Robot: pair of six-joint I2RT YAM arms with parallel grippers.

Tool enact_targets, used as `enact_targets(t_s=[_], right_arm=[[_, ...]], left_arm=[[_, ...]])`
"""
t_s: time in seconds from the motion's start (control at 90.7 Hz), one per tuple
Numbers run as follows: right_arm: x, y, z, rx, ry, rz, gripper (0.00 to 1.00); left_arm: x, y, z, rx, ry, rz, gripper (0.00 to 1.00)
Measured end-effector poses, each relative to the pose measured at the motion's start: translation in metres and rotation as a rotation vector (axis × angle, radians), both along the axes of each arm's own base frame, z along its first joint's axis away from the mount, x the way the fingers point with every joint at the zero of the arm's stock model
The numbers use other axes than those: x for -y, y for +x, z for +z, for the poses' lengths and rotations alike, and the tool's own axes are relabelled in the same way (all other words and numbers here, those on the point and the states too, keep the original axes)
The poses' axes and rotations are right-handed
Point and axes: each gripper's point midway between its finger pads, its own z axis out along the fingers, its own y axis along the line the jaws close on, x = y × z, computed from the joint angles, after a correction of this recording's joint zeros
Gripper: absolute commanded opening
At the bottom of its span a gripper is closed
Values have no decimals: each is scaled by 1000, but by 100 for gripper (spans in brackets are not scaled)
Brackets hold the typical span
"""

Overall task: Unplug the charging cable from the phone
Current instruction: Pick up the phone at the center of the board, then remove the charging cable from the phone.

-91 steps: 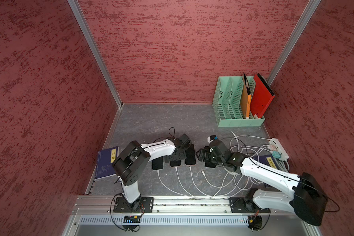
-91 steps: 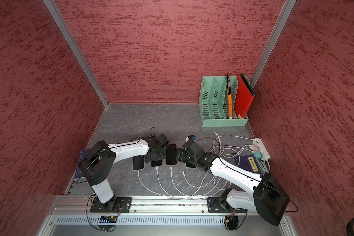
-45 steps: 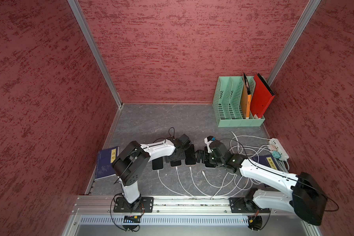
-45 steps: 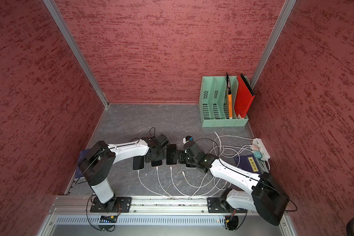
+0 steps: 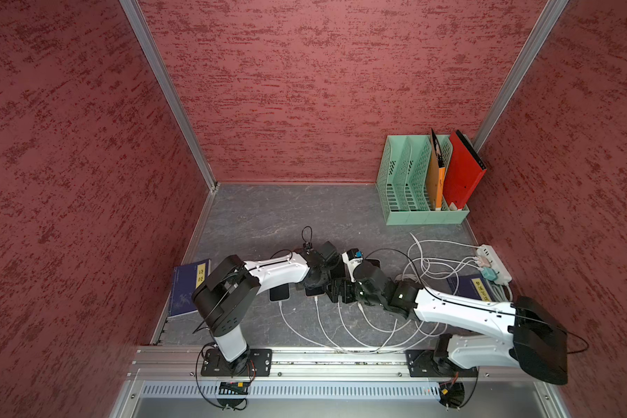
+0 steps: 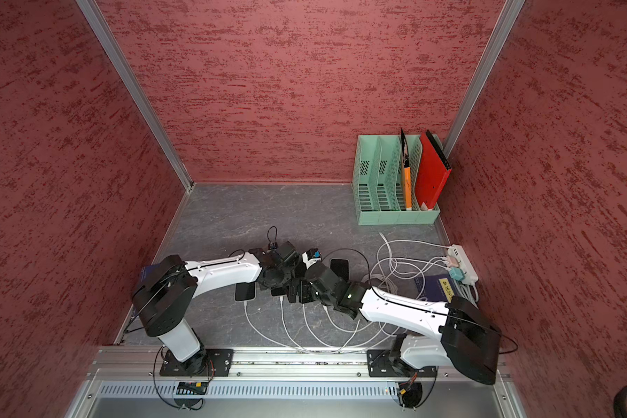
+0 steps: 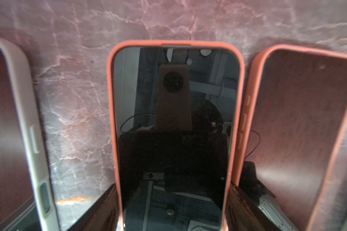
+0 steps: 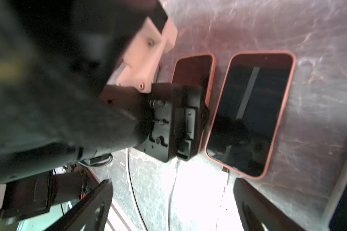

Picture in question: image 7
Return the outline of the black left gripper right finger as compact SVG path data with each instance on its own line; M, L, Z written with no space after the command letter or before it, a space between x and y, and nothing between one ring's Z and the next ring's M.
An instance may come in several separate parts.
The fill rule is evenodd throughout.
M228 190L225 216L229 231L279 230L235 184Z

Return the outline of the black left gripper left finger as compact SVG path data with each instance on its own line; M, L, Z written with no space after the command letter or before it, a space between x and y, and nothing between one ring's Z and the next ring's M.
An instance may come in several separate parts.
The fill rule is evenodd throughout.
M113 184L68 231L115 231L118 220L118 193Z

